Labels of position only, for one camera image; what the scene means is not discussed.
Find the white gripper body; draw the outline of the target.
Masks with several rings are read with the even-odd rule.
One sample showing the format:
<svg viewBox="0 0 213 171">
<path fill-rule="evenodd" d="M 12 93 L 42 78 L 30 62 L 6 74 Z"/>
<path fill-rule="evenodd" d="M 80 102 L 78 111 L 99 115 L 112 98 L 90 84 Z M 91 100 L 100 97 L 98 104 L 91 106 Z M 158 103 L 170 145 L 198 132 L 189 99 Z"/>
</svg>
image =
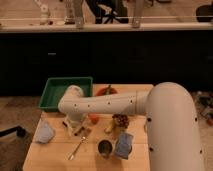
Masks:
<svg viewBox="0 0 213 171">
<path fill-rule="evenodd" d="M 68 133 L 70 135 L 79 131 L 83 126 L 83 122 L 86 119 L 85 114 L 80 114 L 79 116 L 67 115 L 64 119 L 64 122 L 67 124 Z"/>
</svg>

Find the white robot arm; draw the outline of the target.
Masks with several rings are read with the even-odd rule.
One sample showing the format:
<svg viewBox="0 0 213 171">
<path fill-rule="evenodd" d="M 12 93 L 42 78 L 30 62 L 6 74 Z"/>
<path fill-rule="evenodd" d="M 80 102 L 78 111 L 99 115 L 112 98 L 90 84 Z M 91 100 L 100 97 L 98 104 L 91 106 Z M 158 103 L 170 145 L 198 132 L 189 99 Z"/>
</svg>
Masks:
<svg viewBox="0 0 213 171">
<path fill-rule="evenodd" d="M 94 97 L 78 91 L 69 87 L 58 104 L 74 122 L 85 113 L 147 117 L 150 171 L 205 171 L 196 107 L 183 86 L 164 82 L 149 91 Z"/>
</svg>

